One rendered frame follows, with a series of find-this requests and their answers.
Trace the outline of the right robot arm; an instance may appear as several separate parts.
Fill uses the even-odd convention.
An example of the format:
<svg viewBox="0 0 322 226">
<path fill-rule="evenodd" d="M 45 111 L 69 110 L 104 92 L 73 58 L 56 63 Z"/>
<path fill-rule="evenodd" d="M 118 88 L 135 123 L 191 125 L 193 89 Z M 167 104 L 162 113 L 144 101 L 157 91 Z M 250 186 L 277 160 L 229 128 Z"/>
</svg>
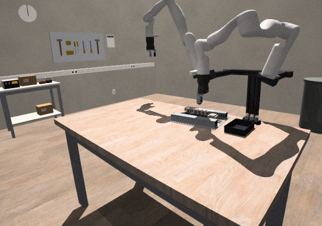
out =
<svg viewBox="0 0 322 226">
<path fill-rule="evenodd" d="M 191 66 L 193 70 L 197 70 L 198 62 L 195 52 L 195 42 L 196 38 L 192 33 L 187 30 L 186 19 L 181 8 L 175 3 L 174 0 L 161 0 L 156 3 L 150 11 L 148 11 L 144 16 L 143 20 L 149 24 L 145 26 L 146 32 L 153 31 L 154 17 L 161 11 L 162 8 L 168 6 L 173 20 L 177 26 L 180 33 L 181 40 L 184 46 L 187 48 L 187 55 L 189 57 Z"/>
</svg>

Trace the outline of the clear relay with orange button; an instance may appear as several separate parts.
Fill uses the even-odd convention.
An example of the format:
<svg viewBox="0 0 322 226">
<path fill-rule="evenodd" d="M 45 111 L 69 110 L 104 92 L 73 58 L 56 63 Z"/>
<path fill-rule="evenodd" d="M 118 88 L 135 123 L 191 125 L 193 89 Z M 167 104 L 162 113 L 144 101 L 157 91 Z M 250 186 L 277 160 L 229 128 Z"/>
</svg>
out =
<svg viewBox="0 0 322 226">
<path fill-rule="evenodd" d="M 249 113 L 244 114 L 244 120 L 248 120 L 249 115 L 250 115 Z"/>
</svg>

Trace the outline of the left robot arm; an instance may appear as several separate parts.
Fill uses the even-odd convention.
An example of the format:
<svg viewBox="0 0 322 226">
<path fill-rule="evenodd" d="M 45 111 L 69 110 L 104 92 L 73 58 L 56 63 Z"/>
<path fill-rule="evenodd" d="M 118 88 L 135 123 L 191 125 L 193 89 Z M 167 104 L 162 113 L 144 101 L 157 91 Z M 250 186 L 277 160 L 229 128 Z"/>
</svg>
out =
<svg viewBox="0 0 322 226">
<path fill-rule="evenodd" d="M 210 51 L 215 46 L 225 42 L 236 26 L 238 26 L 239 34 L 242 37 L 279 37 L 286 40 L 283 44 L 273 46 L 261 73 L 261 75 L 269 79 L 275 79 L 299 34 L 300 27 L 291 23 L 280 23 L 272 19 L 264 20 L 260 24 L 255 10 L 248 10 L 239 14 L 223 28 L 209 35 L 207 39 L 198 39 L 195 42 L 198 66 L 209 66 L 209 57 L 204 54 L 204 51 Z"/>
</svg>

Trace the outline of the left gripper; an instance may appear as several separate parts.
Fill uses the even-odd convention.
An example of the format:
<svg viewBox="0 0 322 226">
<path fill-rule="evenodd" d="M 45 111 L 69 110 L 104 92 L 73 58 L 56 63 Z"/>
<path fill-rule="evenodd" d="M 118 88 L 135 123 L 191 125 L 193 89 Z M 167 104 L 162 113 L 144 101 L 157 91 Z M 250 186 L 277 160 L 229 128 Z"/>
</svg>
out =
<svg viewBox="0 0 322 226">
<path fill-rule="evenodd" d="M 202 98 L 203 102 L 203 95 L 209 92 L 208 83 L 210 82 L 210 68 L 209 66 L 198 66 L 197 71 L 190 71 L 190 74 L 197 74 L 197 103 L 200 103 L 200 98 Z"/>
</svg>

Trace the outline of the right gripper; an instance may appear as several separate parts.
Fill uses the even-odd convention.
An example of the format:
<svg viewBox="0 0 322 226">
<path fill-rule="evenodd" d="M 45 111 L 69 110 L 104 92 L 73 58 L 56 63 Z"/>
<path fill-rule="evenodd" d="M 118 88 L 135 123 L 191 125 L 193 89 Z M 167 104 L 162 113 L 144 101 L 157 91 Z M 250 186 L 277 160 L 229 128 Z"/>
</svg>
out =
<svg viewBox="0 0 322 226">
<path fill-rule="evenodd" d="M 149 51 L 149 57 L 151 57 L 151 50 L 154 50 L 154 56 L 156 56 L 156 49 L 154 49 L 154 37 L 158 37 L 158 35 L 153 34 L 153 31 L 146 32 L 146 50 Z"/>
</svg>

